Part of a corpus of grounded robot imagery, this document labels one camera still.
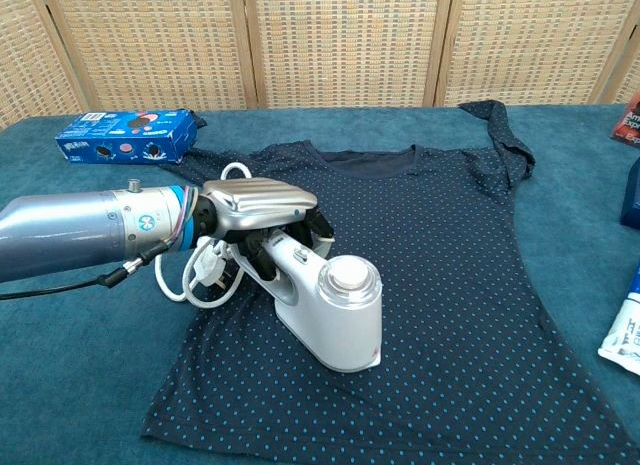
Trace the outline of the woven wooden folding screen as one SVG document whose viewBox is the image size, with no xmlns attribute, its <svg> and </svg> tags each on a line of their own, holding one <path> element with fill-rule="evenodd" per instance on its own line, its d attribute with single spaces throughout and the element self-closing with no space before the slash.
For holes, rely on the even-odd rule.
<svg viewBox="0 0 640 465">
<path fill-rule="evenodd" d="M 0 0 L 0 130 L 98 109 L 626 101 L 640 0 Z"/>
</svg>

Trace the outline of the blue Oreo cookie box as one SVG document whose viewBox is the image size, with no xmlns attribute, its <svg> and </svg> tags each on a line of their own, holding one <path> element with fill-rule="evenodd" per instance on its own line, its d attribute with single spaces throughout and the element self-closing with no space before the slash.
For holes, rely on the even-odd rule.
<svg viewBox="0 0 640 465">
<path fill-rule="evenodd" d="M 179 163 L 207 122 L 186 108 L 92 111 L 59 132 L 71 163 Z"/>
</svg>

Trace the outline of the navy polka dot shirt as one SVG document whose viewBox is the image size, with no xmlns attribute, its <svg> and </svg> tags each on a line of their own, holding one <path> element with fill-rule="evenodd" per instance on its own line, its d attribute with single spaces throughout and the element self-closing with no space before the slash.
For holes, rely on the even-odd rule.
<svg viewBox="0 0 640 465">
<path fill-rule="evenodd" d="M 199 312 L 143 421 L 145 437 L 306 465 L 640 465 L 640 446 L 592 383 L 531 285 L 514 230 L 531 150 L 505 106 L 471 102 L 482 148 L 249 154 L 194 151 L 193 182 L 232 162 L 316 194 L 338 254 L 383 283 L 382 360 L 321 365 L 245 279 Z"/>
</svg>

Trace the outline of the dark blue toothpaste carton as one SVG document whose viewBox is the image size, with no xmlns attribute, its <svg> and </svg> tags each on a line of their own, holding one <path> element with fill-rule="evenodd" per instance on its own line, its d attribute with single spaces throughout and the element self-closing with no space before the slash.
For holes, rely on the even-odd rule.
<svg viewBox="0 0 640 465">
<path fill-rule="evenodd" d="M 640 230 L 640 158 L 635 161 L 628 174 L 620 223 Z"/>
</svg>

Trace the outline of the red black boxed package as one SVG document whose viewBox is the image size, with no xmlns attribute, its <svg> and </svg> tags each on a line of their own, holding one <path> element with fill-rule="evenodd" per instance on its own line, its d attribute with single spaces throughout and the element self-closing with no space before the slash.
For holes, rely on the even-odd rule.
<svg viewBox="0 0 640 465">
<path fill-rule="evenodd" d="M 611 138 L 640 149 L 640 91 L 626 105 L 612 130 Z"/>
</svg>

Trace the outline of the white blue toothpaste tube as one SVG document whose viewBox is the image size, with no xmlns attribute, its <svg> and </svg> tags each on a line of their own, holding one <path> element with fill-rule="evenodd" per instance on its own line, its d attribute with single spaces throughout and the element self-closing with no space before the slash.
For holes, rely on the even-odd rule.
<svg viewBox="0 0 640 465">
<path fill-rule="evenodd" d="M 640 376 L 640 261 L 598 355 Z"/>
</svg>

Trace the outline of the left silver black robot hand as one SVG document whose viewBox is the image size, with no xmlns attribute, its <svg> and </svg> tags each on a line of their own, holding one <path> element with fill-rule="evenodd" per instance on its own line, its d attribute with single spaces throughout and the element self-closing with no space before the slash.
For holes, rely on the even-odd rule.
<svg viewBox="0 0 640 465">
<path fill-rule="evenodd" d="M 334 230 L 317 206 L 317 197 L 279 180 L 254 177 L 204 183 L 194 214 L 194 237 L 210 236 L 236 244 L 259 277 L 276 278 L 275 263 L 261 245 L 262 231 L 285 226 L 309 247 L 314 234 L 332 238 Z"/>
</svg>

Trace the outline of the white handheld garment steamer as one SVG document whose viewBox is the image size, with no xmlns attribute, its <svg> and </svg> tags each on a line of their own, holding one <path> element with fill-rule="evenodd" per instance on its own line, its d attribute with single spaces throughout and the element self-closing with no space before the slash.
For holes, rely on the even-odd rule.
<svg viewBox="0 0 640 465">
<path fill-rule="evenodd" d="M 238 265 L 274 299 L 286 328 L 325 367 L 345 373 L 380 363 L 382 281 L 377 268 L 355 255 L 328 258 L 333 238 L 307 247 L 280 229 L 261 230 L 258 254 L 247 241 L 230 251 Z"/>
</svg>

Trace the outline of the blue carpet table cover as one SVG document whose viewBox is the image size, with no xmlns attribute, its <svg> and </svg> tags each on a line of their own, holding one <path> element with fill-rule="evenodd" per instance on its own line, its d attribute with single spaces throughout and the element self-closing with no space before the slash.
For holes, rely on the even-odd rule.
<svg viewBox="0 0 640 465">
<path fill-rule="evenodd" d="M 640 446 L 640 377 L 598 353 L 640 260 L 640 231 L 619 222 L 638 151 L 613 141 L 621 105 L 511 106 L 533 153 L 516 188 L 514 230 L 537 296 L 564 343 Z M 322 152 L 482 148 L 487 124 L 458 108 L 245 110 L 206 114 L 199 150 L 249 154 L 309 141 Z M 53 135 L 66 117 L 0 132 L 0 207 L 13 198 L 168 185 L 175 168 L 72 165 Z M 145 267 L 114 289 L 0 302 L 0 465 L 263 465 L 256 455 L 143 435 L 143 421 L 200 310 L 168 300 Z"/>
</svg>

